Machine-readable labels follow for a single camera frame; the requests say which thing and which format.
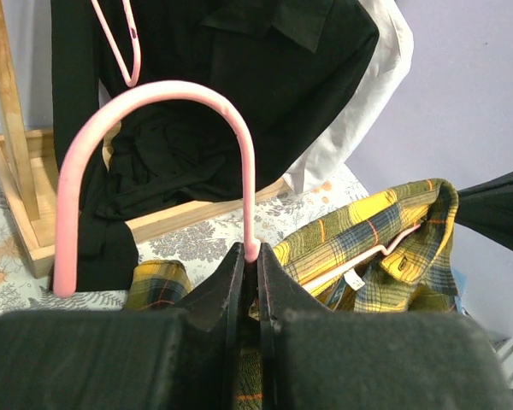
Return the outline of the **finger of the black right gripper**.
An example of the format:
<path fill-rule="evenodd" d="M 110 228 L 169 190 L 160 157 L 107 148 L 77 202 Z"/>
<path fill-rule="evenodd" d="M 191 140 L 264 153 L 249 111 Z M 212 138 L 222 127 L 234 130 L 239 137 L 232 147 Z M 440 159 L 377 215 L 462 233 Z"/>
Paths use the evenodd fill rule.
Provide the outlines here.
<path fill-rule="evenodd" d="M 460 190 L 456 222 L 513 251 L 513 172 Z"/>

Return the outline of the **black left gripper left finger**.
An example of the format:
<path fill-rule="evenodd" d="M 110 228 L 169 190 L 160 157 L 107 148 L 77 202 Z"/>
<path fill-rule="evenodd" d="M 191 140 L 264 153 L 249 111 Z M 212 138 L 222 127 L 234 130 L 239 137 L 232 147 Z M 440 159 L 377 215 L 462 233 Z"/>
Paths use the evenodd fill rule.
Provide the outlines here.
<path fill-rule="evenodd" d="M 162 310 L 0 316 L 0 409 L 233 409 L 245 250 Z"/>

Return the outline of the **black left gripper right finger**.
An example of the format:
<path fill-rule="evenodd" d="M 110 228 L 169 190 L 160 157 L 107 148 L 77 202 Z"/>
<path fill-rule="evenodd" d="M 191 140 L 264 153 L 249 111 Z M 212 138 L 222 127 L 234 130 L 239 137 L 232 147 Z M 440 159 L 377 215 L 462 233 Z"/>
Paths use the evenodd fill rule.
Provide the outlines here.
<path fill-rule="evenodd" d="M 334 312 L 257 260 L 266 409 L 513 409 L 486 333 L 459 313 Z"/>

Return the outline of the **yellow plaid flannel shirt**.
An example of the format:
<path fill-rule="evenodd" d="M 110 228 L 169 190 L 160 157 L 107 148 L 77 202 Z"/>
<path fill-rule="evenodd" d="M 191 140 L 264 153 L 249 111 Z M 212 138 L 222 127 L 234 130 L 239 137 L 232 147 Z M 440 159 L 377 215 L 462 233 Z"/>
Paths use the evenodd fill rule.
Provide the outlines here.
<path fill-rule="evenodd" d="M 283 271 L 331 311 L 444 313 L 457 295 L 450 264 L 457 208 L 450 183 L 426 179 L 339 208 L 270 248 Z M 134 270 L 126 309 L 169 308 L 199 285 L 178 261 L 146 261 Z M 257 261 L 244 264 L 238 367 L 233 409 L 266 409 Z"/>

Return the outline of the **pink hanger of plaid shirt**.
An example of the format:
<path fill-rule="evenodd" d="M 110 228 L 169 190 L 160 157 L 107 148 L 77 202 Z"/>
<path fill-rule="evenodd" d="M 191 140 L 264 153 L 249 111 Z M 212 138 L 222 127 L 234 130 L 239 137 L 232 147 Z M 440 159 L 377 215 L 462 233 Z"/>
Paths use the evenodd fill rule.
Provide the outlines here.
<path fill-rule="evenodd" d="M 239 199 L 251 217 L 256 191 L 323 128 L 305 111 L 264 131 L 238 102 L 178 80 L 136 86 L 88 112 L 69 103 L 54 122 L 54 293 L 124 290 L 138 256 L 127 222 L 179 200 Z"/>

